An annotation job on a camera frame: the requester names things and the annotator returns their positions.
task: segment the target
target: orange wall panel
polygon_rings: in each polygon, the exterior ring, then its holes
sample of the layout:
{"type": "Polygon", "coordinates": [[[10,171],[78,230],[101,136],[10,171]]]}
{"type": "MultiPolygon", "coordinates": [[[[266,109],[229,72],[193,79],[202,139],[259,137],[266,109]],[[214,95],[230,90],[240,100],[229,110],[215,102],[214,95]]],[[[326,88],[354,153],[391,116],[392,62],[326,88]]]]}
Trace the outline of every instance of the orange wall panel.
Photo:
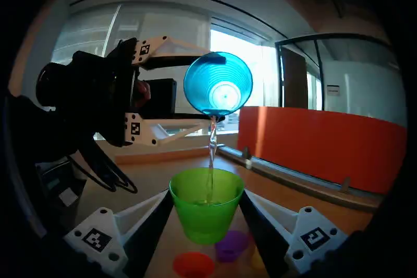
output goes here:
{"type": "Polygon", "coordinates": [[[341,184],[385,194],[406,152],[407,130],[359,115],[289,107],[240,110],[238,149],[341,184]]]}

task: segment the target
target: green cup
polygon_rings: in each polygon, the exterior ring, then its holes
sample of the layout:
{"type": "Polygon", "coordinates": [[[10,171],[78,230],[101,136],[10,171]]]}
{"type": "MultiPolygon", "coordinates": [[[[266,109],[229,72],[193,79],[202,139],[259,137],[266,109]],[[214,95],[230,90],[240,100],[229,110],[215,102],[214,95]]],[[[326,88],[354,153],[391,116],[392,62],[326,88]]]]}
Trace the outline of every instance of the green cup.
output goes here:
{"type": "Polygon", "coordinates": [[[213,193],[207,204],[209,177],[209,168],[193,168],[169,183],[184,233],[197,244],[213,244],[226,236],[244,189],[239,176],[213,169],[213,193]]]}

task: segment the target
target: water stream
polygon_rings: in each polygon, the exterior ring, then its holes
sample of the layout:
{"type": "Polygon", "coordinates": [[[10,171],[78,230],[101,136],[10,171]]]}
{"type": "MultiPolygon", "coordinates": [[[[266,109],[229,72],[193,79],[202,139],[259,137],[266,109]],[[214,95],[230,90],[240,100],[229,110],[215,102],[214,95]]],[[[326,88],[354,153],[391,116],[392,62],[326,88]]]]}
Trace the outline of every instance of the water stream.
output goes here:
{"type": "Polygon", "coordinates": [[[216,154],[216,149],[217,149],[216,131],[217,131],[216,116],[212,116],[210,143],[208,145],[208,149],[210,153],[210,163],[208,165],[208,177],[207,177],[207,197],[206,197],[207,205],[210,205],[213,202],[213,188],[214,188],[213,168],[214,168],[214,155],[216,154]]]}

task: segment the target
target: blue plastic cup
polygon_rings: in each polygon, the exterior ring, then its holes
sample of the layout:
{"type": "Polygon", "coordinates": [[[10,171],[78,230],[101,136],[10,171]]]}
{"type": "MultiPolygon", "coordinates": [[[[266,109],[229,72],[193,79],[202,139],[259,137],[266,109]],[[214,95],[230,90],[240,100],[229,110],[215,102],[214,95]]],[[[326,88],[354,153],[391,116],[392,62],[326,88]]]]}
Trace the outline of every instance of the blue plastic cup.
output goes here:
{"type": "Polygon", "coordinates": [[[240,109],[253,88],[244,61],[226,52],[211,52],[196,59],[184,77],[184,93],[199,112],[224,116],[240,109]]]}

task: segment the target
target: wooden table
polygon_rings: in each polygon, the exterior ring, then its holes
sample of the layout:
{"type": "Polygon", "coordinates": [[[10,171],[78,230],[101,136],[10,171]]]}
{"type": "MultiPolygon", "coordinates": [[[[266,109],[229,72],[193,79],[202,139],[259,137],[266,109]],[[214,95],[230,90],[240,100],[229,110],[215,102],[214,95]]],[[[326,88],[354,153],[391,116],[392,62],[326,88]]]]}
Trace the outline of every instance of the wooden table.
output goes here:
{"type": "MultiPolygon", "coordinates": [[[[119,212],[133,206],[167,189],[170,179],[182,170],[193,167],[208,167],[208,165],[208,157],[121,165],[120,169],[135,183],[138,193],[133,195],[123,190],[111,193],[88,180],[78,205],[76,224],[80,223],[99,207],[107,207],[113,210],[113,212],[119,212]]],[[[293,211],[298,212],[305,206],[315,207],[346,234],[364,229],[372,218],[370,213],[340,207],[280,185],[220,156],[216,157],[214,167],[239,175],[243,179],[246,189],[293,211]]],[[[230,229],[249,233],[240,209],[236,212],[230,229]]],[[[214,245],[200,246],[192,243],[185,237],[174,209],[160,237],[146,272],[146,277],[177,277],[171,268],[172,262],[176,255],[186,251],[201,251],[215,260],[214,245]]],[[[237,262],[229,264],[216,263],[216,271],[213,277],[267,276],[264,269],[256,270],[250,266],[253,251],[254,244],[252,243],[237,262]]]]}

